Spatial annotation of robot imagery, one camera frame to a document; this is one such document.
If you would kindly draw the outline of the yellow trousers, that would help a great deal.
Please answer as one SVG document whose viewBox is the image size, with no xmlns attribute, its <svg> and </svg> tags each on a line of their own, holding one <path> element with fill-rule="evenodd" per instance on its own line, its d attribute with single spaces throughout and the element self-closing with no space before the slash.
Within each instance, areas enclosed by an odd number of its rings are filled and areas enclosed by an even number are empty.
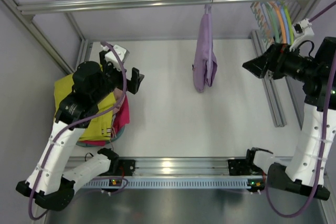
<svg viewBox="0 0 336 224">
<path fill-rule="evenodd" d="M 72 74 L 67 75 L 55 82 L 54 99 L 56 111 L 59 108 L 60 102 L 71 92 L 72 85 Z M 99 113 L 112 107 L 115 103 L 116 98 L 112 92 L 98 104 Z M 112 117 L 113 111 L 110 111 L 102 116 L 92 119 L 88 128 L 79 138 L 79 141 L 108 141 L 111 136 Z"/>
</svg>

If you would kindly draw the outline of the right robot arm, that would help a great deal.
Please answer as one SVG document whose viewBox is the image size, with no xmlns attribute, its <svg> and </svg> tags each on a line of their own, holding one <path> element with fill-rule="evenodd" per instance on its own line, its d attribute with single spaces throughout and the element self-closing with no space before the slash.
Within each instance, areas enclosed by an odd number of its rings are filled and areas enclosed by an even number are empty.
<svg viewBox="0 0 336 224">
<path fill-rule="evenodd" d="M 304 119 L 292 160 L 281 164 L 268 150 L 247 151 L 247 158 L 268 178 L 268 186 L 309 196 L 317 186 L 314 197 L 328 200 L 324 186 L 324 169 L 335 137 L 335 82 L 328 84 L 334 69 L 335 38 L 325 37 L 314 57 L 303 57 L 288 44 L 275 43 L 264 54 L 243 63 L 243 68 L 261 79 L 271 72 L 277 80 L 291 77 L 303 83 Z"/>
</svg>

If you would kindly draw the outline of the purple trousers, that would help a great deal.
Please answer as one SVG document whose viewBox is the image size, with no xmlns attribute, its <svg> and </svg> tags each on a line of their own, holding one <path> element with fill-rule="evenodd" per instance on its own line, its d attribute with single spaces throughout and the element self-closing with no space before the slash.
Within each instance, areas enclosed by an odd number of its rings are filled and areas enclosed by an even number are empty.
<svg viewBox="0 0 336 224">
<path fill-rule="evenodd" d="M 193 83 L 197 92 L 203 92 L 205 86 L 211 87 L 213 85 L 217 72 L 217 59 L 212 49 L 211 63 L 208 64 L 208 30 L 205 13 L 199 26 L 193 63 Z"/>
</svg>

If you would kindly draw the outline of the purple clothes hanger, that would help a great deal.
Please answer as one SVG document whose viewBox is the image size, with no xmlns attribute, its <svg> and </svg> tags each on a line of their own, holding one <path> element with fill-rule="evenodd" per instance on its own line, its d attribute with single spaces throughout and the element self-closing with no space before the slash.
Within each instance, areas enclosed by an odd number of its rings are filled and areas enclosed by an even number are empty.
<svg viewBox="0 0 336 224">
<path fill-rule="evenodd" d="M 211 63 L 212 49 L 213 49 L 213 33 L 212 33 L 212 3 L 205 5 L 205 15 L 207 16 L 207 30 L 208 30 L 208 64 Z"/>
</svg>

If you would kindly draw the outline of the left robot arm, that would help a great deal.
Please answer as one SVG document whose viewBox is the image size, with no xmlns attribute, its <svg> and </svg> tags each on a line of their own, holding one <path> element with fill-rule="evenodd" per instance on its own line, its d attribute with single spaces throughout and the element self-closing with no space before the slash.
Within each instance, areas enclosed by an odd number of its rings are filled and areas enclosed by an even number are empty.
<svg viewBox="0 0 336 224">
<path fill-rule="evenodd" d="M 36 204 L 46 210 L 61 211 L 76 192 L 99 175 L 113 175 L 119 168 L 119 156 L 110 148 L 102 148 L 91 159 L 65 171 L 68 159 L 79 139 L 93 126 L 92 120 L 109 115 L 123 98 L 111 103 L 107 110 L 99 108 L 115 89 L 136 94 L 144 75 L 132 69 L 126 78 L 124 61 L 128 51 L 118 45 L 106 45 L 99 62 L 85 61 L 77 70 L 55 84 L 59 101 L 47 145 L 34 171 L 18 182 L 16 191 L 28 198 L 28 210 Z"/>
</svg>

